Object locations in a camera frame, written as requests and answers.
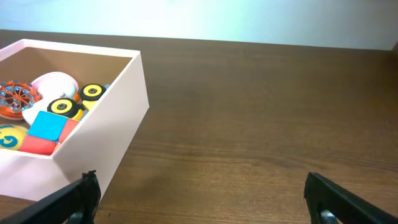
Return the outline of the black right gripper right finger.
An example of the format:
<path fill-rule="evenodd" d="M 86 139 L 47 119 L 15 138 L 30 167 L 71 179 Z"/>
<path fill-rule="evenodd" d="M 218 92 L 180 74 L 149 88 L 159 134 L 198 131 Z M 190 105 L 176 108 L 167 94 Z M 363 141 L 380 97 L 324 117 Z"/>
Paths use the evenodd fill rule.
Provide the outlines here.
<path fill-rule="evenodd" d="M 316 223 L 397 223 L 397 217 L 344 189 L 316 172 L 309 172 L 305 181 L 310 221 Z"/>

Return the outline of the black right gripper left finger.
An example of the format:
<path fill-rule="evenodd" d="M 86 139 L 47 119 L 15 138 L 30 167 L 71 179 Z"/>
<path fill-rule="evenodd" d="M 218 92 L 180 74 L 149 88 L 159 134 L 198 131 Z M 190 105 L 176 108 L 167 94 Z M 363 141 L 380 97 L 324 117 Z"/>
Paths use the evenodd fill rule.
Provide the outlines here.
<path fill-rule="evenodd" d="M 1 224 L 93 224 L 101 190 L 96 171 L 1 220 Z"/>

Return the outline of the colourful two-by-two puzzle cube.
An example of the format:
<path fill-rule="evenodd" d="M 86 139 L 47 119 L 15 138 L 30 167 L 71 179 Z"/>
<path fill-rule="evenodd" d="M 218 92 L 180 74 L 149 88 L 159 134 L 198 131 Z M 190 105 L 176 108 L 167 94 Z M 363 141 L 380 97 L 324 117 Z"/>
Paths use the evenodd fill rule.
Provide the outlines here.
<path fill-rule="evenodd" d="M 30 126 L 19 150 L 50 156 L 61 145 L 79 121 L 46 111 L 40 111 Z"/>

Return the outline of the yellow ball blue letters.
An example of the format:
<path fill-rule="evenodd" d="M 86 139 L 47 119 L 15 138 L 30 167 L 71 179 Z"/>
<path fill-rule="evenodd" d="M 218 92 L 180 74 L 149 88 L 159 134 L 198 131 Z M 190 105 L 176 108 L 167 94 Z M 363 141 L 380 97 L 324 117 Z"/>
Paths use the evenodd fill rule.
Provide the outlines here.
<path fill-rule="evenodd" d="M 18 151 L 27 136 L 28 129 L 19 125 L 2 124 L 0 132 L 1 148 Z"/>

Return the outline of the grey yellow toy truck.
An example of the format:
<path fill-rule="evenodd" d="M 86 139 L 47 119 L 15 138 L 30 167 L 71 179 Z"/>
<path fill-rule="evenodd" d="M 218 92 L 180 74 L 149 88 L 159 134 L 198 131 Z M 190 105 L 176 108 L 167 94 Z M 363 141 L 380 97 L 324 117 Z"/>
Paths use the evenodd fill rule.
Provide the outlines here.
<path fill-rule="evenodd" d="M 53 100 L 47 107 L 47 112 L 81 120 L 106 93 L 109 84 L 90 83 L 80 88 L 73 98 Z"/>

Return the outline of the pink white duck toy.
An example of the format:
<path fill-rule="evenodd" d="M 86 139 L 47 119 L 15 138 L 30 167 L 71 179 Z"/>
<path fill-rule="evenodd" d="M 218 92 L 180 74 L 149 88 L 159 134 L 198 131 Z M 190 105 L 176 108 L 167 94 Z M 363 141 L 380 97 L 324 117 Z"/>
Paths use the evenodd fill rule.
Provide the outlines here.
<path fill-rule="evenodd" d="M 77 81 L 63 72 L 49 72 L 41 75 L 32 81 L 31 85 L 42 98 L 22 112 L 22 116 L 29 126 L 32 125 L 40 111 L 47 111 L 51 102 L 59 98 L 73 99 L 79 89 Z"/>

